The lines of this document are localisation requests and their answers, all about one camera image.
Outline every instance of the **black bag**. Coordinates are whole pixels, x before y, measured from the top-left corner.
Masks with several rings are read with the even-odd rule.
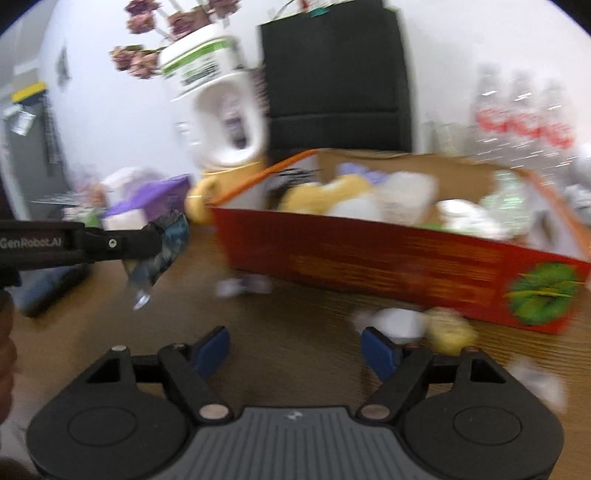
[[[381,0],[333,5],[261,26],[271,151],[411,151],[404,48]]]

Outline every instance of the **pink flower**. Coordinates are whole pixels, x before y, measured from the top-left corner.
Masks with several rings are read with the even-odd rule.
[[[152,12],[134,15],[127,21],[127,28],[134,34],[146,33],[156,27],[156,21]]]
[[[120,72],[129,70],[131,61],[134,59],[135,51],[128,50],[127,47],[115,47],[111,52],[111,59],[115,62],[115,67]]]
[[[209,5],[218,17],[223,18],[238,11],[238,2],[239,0],[209,0]]]
[[[155,0],[131,0],[125,7],[131,15],[141,15],[144,13],[152,12],[160,8],[160,4]]]
[[[152,50],[137,51],[131,61],[129,73],[141,79],[149,79],[157,74],[158,52]]]
[[[203,7],[193,8],[190,12],[176,12],[168,18],[173,40],[179,40],[199,30],[212,21]]]

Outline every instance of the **cardboard box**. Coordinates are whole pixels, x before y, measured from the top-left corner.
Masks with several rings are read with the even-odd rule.
[[[274,165],[213,199],[218,238],[237,270],[337,290],[363,291],[425,308],[450,307],[471,319],[545,333],[561,332],[591,270],[591,235],[535,174],[521,173],[543,219],[518,242],[487,241],[388,223],[265,210],[269,183],[286,168],[338,164],[428,173],[439,200],[479,202],[493,192],[498,167],[437,155],[312,150]],[[437,221],[434,210],[431,221]]]

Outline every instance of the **green circular graphic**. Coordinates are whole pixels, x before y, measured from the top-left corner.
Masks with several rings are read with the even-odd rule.
[[[549,262],[521,274],[505,297],[523,325],[547,325],[569,311],[581,285],[574,266]]]

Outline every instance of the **human hand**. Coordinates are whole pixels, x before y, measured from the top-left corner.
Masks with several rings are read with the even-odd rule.
[[[17,348],[9,335],[14,321],[14,303],[6,291],[0,291],[0,423],[12,406],[14,377],[12,367],[17,360]]]

